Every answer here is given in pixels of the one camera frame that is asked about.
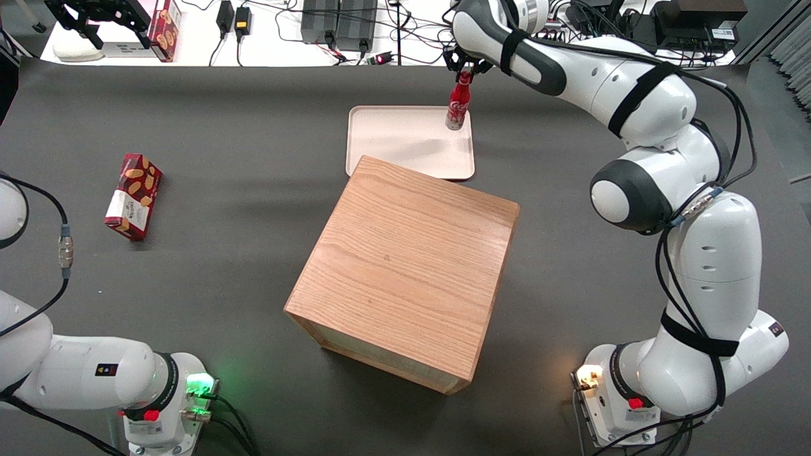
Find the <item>black table surface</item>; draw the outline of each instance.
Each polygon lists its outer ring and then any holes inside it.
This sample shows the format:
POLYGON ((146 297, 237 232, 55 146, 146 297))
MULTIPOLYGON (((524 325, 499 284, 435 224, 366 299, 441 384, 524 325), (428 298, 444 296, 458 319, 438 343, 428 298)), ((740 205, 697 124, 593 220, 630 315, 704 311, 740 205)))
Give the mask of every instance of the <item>black table surface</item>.
MULTIPOLYGON (((711 75, 753 110, 745 67, 711 75)), ((591 177, 622 143, 563 101, 498 71, 472 85, 477 172, 463 185, 518 202, 521 217, 471 386, 445 397, 323 351, 282 311, 346 184, 350 109, 445 105, 452 87, 452 74, 429 67, 25 62, 0 127, 0 168, 53 192, 71 219, 76 261, 49 311, 54 331, 199 356, 265 455, 578 454, 569 372, 598 344, 653 336, 665 297, 655 239, 608 225, 590 205, 591 177), (165 173, 144 243, 103 224, 124 153, 165 173)), ((731 143, 729 104, 695 90, 697 116, 731 143)), ((807 454, 811 443, 809 224, 752 114, 760 166, 734 190, 762 223, 761 308, 792 345, 696 431, 691 454, 807 454)), ((0 287, 39 306, 59 283, 58 217, 29 199, 27 234, 0 252, 0 287)), ((54 415, 122 440, 109 411, 54 415)), ((0 432, 2 454, 100 454, 18 411, 0 413, 0 432)), ((239 450, 209 426, 197 454, 239 450)))

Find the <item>red button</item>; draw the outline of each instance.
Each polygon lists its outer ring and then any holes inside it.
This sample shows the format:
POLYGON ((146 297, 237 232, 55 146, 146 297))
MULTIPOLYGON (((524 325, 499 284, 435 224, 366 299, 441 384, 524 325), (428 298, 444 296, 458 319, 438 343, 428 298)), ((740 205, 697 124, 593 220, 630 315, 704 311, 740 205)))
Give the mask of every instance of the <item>red button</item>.
POLYGON ((636 410, 637 408, 643 408, 645 403, 640 398, 630 398, 628 400, 628 407, 631 407, 631 410, 636 410))
POLYGON ((145 421, 157 421, 157 416, 160 414, 157 410, 147 410, 144 412, 145 421))

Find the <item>red box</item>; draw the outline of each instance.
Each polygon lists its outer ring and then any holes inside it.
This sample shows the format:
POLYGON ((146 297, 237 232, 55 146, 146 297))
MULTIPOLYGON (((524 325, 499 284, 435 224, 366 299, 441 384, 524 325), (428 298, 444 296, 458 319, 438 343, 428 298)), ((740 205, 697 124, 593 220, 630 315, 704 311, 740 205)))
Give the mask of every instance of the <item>red box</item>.
POLYGON ((149 24, 149 43, 161 62, 172 62, 180 34, 180 8, 174 0, 157 0, 149 24))
POLYGON ((162 176, 161 170, 140 153, 125 155, 104 224, 129 240, 144 240, 162 176))

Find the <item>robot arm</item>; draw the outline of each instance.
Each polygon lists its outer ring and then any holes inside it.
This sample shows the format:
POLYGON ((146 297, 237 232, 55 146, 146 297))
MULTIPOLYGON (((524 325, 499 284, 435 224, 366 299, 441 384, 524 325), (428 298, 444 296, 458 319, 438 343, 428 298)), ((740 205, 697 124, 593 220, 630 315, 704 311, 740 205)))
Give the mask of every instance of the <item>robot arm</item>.
MULTIPOLYGON (((0 248, 16 241, 28 223, 25 193, 11 180, 0 174, 0 248)), ((70 239, 63 226, 63 290, 72 263, 72 241, 65 249, 66 236, 70 239)), ((124 419, 131 452, 174 456, 194 451, 200 434, 194 421, 209 400, 188 392, 214 389, 199 359, 154 352, 143 342, 123 338, 55 335, 42 310, 0 290, 0 409, 114 407, 124 419)))
POLYGON ((66 30, 76 30, 82 38, 87 38, 101 49, 104 44, 98 36, 98 25, 88 24, 88 20, 115 22, 129 28, 138 37, 144 49, 149 49, 149 22, 147 14, 138 0, 45 0, 45 5, 56 20, 66 30), (65 8, 76 11, 73 15, 65 8))
MULTIPOLYGON (((788 349, 788 339, 775 319, 757 309, 757 212, 743 196, 710 185, 727 177, 730 157, 706 125, 693 118, 696 100, 687 84, 675 74, 661 77, 618 122, 626 98, 649 72, 658 70, 653 56, 616 37, 579 45, 647 59, 606 57, 528 39, 545 24, 548 4, 543 0, 456 4, 453 35, 464 57, 483 59, 540 93, 582 108, 623 141, 628 152, 591 181, 591 200, 600 217, 626 230, 653 234, 677 216, 695 216, 665 228, 665 248, 708 338, 736 346, 733 354, 719 357, 726 394, 774 367, 788 349), (511 24, 524 33, 513 31, 511 24), (679 213, 684 205, 688 209, 679 213)), ((672 280, 669 289, 678 296, 672 280)), ((664 315, 655 338, 598 346, 575 374, 599 445, 649 444, 661 411, 685 416, 713 406, 716 383, 710 356, 693 343, 689 322, 673 303, 664 315), (641 433, 644 428, 650 431, 641 433), (635 432, 641 435, 617 440, 635 432)))

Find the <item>wood grain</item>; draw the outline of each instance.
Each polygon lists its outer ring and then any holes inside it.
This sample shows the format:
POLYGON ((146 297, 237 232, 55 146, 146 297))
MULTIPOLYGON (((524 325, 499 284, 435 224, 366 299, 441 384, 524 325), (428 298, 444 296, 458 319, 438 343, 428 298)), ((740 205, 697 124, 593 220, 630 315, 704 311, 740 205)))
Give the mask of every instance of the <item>wood grain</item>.
MULTIPOLYGON (((336 350, 336 341, 303 320, 456 377, 445 393, 467 385, 518 213, 512 201, 363 157, 285 311, 327 348, 336 350)), ((431 377, 421 384, 445 378, 407 366, 385 370, 412 381, 431 377)))

